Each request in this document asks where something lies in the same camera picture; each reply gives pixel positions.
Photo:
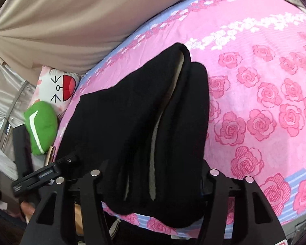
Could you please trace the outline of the person's left hand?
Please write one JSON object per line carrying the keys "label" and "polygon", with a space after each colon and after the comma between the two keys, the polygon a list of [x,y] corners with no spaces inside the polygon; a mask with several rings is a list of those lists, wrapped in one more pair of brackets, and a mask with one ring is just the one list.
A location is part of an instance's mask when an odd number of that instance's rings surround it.
{"label": "person's left hand", "polygon": [[33,216],[35,212],[35,208],[26,201],[23,201],[20,204],[20,208],[22,210],[22,213],[25,215],[26,223],[29,223],[31,217]]}

